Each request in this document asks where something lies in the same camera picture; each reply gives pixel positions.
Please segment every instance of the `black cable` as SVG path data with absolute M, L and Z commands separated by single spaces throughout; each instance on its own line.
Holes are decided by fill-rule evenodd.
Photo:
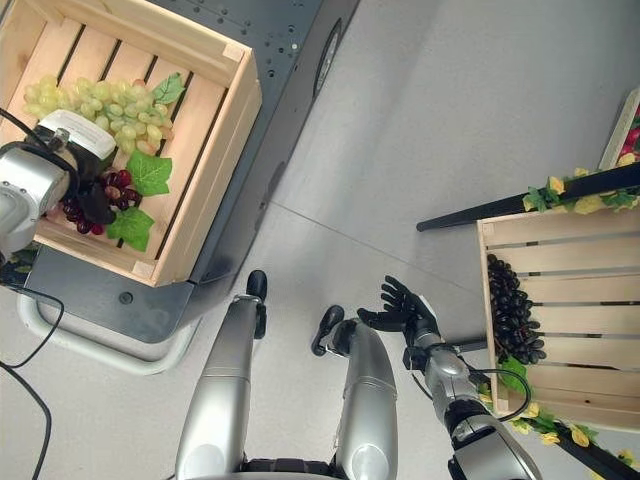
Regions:
M 9 365 L 4 362 L 0 362 L 0 368 L 5 370 L 20 385 L 24 387 L 24 389 L 29 393 L 29 395 L 31 395 L 31 397 L 35 400 L 35 402 L 38 404 L 38 406 L 42 409 L 42 412 L 44 413 L 44 418 L 45 418 L 44 440 L 42 442 L 42 448 L 40 449 L 40 456 L 38 457 L 38 463 L 36 464 L 36 468 L 33 472 L 33 477 L 32 477 L 32 480 L 37 480 L 38 476 L 40 475 L 40 470 L 42 470 L 44 458 L 47 455 L 47 449 L 49 448 L 49 439 L 51 438 L 51 423 L 52 423 L 51 411 L 49 410 L 49 407 L 44 402 L 44 400 L 40 398 L 40 396 L 31 387 L 31 385 L 29 385 L 29 383 L 27 383 L 27 381 L 24 378 L 22 378 L 16 372 L 16 370 L 18 368 L 24 367 L 27 363 L 29 363 L 33 359 L 33 357 L 35 357 L 36 354 L 42 349 L 42 347 L 44 347 L 45 344 L 49 341 L 49 339 L 53 335 L 53 332 L 55 332 L 56 329 L 58 328 L 58 325 L 60 325 L 60 321 L 62 320 L 62 316 L 64 315 L 64 303 L 62 303 L 62 301 L 56 297 L 47 295 L 46 293 L 38 292 L 37 290 L 31 290 L 30 288 L 22 287 L 20 285 L 7 284 L 6 286 L 15 292 L 27 293 L 27 294 L 30 294 L 29 296 L 32 296 L 32 297 L 34 297 L 35 295 L 39 295 L 43 298 L 47 298 L 53 301 L 54 303 L 57 303 L 60 306 L 60 312 L 58 313 L 58 318 L 56 318 L 56 321 L 53 323 L 51 330 L 49 330 L 49 333 L 47 333 L 47 336 L 44 337 L 42 342 L 40 342 L 40 344 L 27 356 L 27 358 L 25 358 L 22 362 L 17 363 L 15 365 Z
M 427 392 L 427 389 L 422 386 L 422 384 L 420 383 L 420 380 L 418 380 L 418 377 L 416 377 L 412 373 L 411 374 L 411 378 L 413 378 L 413 381 L 416 382 L 416 385 L 418 385 L 418 388 L 420 390 L 422 390 L 422 393 L 424 393 L 429 398 L 429 400 L 433 401 L 433 397 L 431 396 L 431 394 L 429 392 Z
M 36 290 L 31 290 L 30 288 L 21 287 L 19 285 L 14 285 L 14 284 L 8 284 L 7 287 L 9 287 L 11 290 L 13 290 L 16 293 L 29 293 L 29 294 L 33 294 L 33 295 L 39 295 L 39 296 L 41 296 L 43 298 L 47 298 L 47 299 L 51 300 L 52 302 L 57 303 L 59 305 L 59 307 L 60 307 L 60 312 L 58 313 L 58 317 L 56 318 L 56 321 L 53 323 L 53 326 L 51 327 L 51 330 L 49 330 L 49 333 L 47 333 L 47 336 L 44 337 L 42 342 L 40 342 L 40 345 L 38 345 L 35 348 L 35 350 L 33 350 L 33 352 L 31 352 L 27 356 L 27 358 L 25 358 L 20 363 L 16 363 L 14 365 L 4 364 L 5 366 L 7 366 L 9 368 L 18 369 L 20 367 L 24 367 L 27 363 L 29 363 L 31 361 L 31 359 L 33 357 L 35 357 L 36 354 L 42 349 L 42 347 L 45 346 L 45 344 L 49 341 L 49 339 L 51 338 L 53 333 L 56 331 L 56 329 L 58 328 L 58 325 L 60 325 L 60 321 L 62 320 L 62 316 L 64 315 L 64 303 L 62 303 L 62 301 L 60 299 L 56 298 L 56 297 L 53 297 L 51 295 L 47 295 L 46 293 L 38 292 Z
M 500 422 L 506 422 L 507 420 L 511 420 L 512 418 L 517 417 L 527 409 L 527 407 L 529 406 L 529 403 L 531 402 L 531 388 L 529 387 L 529 384 L 524 379 L 524 377 L 522 377 L 521 375 L 515 372 L 512 372 L 510 370 L 504 370 L 502 368 L 482 368 L 482 369 L 474 369 L 474 370 L 478 373 L 499 373 L 502 375 L 511 375 L 512 377 L 517 378 L 518 381 L 522 384 L 522 387 L 524 388 L 524 402 L 522 402 L 522 405 L 520 406 L 520 408 L 518 408 L 515 412 L 510 413 L 509 415 L 505 415 L 504 417 L 498 418 Z
M 42 413 L 44 413 L 45 418 L 45 428 L 44 428 L 44 440 L 42 441 L 42 448 L 40 449 L 40 456 L 38 457 L 38 463 L 36 464 L 36 468 L 33 471 L 33 480 L 37 480 L 40 475 L 40 470 L 42 469 L 42 464 L 44 463 L 44 457 L 47 455 L 47 449 L 49 448 L 49 439 L 51 438 L 51 411 L 47 404 L 44 403 L 42 398 L 36 393 L 36 391 L 31 388 L 31 385 L 27 383 L 27 381 L 22 378 L 13 368 L 5 363 L 0 362 L 0 368 L 5 370 L 9 375 L 11 375 L 20 385 L 24 387 L 24 389 L 31 395 L 31 397 L 35 400 L 38 406 L 42 409 Z
M 28 125 L 22 123 L 20 120 L 18 120 L 16 117 L 14 117 L 13 115 L 11 115 L 9 112 L 7 112 L 4 108 L 0 108 L 0 116 L 3 116 L 4 118 L 6 118 L 7 120 L 9 120 L 11 123 L 13 123 L 16 127 L 18 127 L 20 130 L 22 130 L 26 135 L 30 136 L 31 138 L 33 138 L 42 148 L 44 148 L 47 152 L 50 152 L 51 149 L 49 148 L 49 146 L 44 143 L 44 140 L 42 140 L 37 134 L 36 132 L 34 132 L 32 129 L 29 128 Z

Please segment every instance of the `dark purple grape bunch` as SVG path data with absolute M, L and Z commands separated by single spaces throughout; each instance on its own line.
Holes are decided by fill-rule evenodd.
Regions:
M 104 233 L 103 225 L 93 223 L 84 217 L 80 202 L 78 202 L 78 199 L 75 197 L 62 202 L 62 213 L 67 217 L 67 221 L 75 223 L 78 233 L 83 235 L 89 232 L 94 235 L 102 235 Z
M 526 292 L 518 290 L 520 281 L 511 265 L 493 254 L 487 255 L 487 262 L 493 332 L 502 347 L 500 361 L 510 354 L 525 365 L 538 363 L 547 354 L 542 350 L 544 340 L 536 332 L 540 323 L 530 318 L 533 302 Z
M 102 174 L 100 181 L 109 202 L 120 211 L 140 204 L 142 195 L 131 185 L 132 178 L 128 170 L 108 169 Z

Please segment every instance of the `green vine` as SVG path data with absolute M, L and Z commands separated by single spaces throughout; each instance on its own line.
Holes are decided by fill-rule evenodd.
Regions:
M 635 155 L 628 153 L 620 157 L 616 166 L 630 165 L 634 161 Z M 565 191 L 565 182 L 586 175 L 590 175 L 588 170 L 576 168 L 573 177 L 564 177 L 562 179 L 549 177 L 544 188 L 529 187 L 529 193 L 522 197 L 525 211 L 538 210 L 539 212 L 545 212 L 547 210 L 560 210 L 586 215 L 604 208 L 612 208 L 614 212 L 619 212 L 624 208 L 635 208 L 640 203 L 639 187 L 621 188 L 572 200 L 562 200 L 560 198 L 560 195 Z

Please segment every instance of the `black metal rod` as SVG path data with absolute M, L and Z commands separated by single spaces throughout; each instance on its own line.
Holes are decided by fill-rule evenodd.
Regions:
M 571 431 L 559 428 L 557 445 L 580 463 L 596 472 L 607 480 L 640 480 L 640 473 L 593 443 L 588 447 L 581 447 L 571 438 Z
M 560 195 L 560 200 L 573 200 L 585 195 L 637 187 L 638 185 L 640 185 L 640 162 L 570 180 L 565 183 L 565 192 Z M 418 223 L 416 228 L 419 232 L 424 232 L 434 228 L 466 225 L 483 218 L 523 213 L 525 210 L 522 205 L 522 197 L 525 195 L 526 193 L 521 193 L 442 217 L 432 218 Z

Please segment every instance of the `black robotic finger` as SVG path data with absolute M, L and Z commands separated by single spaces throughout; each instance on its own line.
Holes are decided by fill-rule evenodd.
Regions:
M 403 313 L 371 312 L 364 308 L 358 309 L 358 317 L 362 323 L 382 332 L 402 332 L 406 325 L 408 315 Z

